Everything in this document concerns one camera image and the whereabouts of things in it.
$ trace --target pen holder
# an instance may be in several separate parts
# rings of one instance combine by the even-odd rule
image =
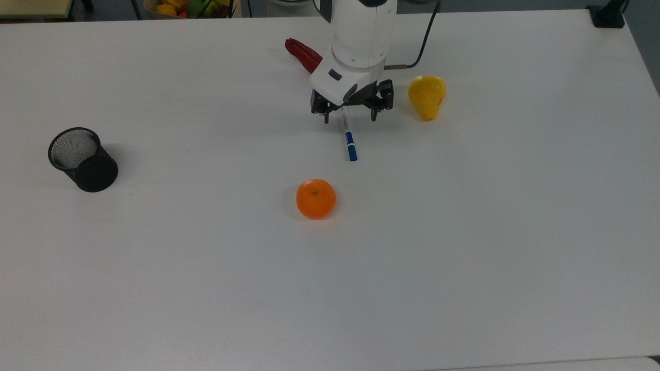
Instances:
[[[101,147],[98,135],[83,127],[60,133],[48,147],[48,160],[85,192],[99,192],[117,178],[117,163]]]

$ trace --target tangerine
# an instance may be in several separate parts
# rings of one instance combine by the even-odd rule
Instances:
[[[337,195],[330,183],[323,179],[304,181],[296,192],[296,205],[310,219],[323,219],[337,203]]]

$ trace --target bowl of fruit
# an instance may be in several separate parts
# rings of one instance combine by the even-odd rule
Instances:
[[[151,19],[240,18],[240,0],[144,0]]]

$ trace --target yellow pear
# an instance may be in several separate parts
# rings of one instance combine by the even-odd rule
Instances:
[[[447,86],[437,76],[415,77],[408,86],[408,98],[424,121],[436,118],[446,94]]]

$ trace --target marker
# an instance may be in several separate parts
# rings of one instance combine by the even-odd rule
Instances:
[[[355,151],[355,142],[353,142],[353,132],[350,129],[350,119],[348,118],[348,108],[346,106],[339,109],[341,113],[341,123],[344,125],[344,136],[346,137],[346,148],[348,149],[348,159],[358,160],[358,153]]]

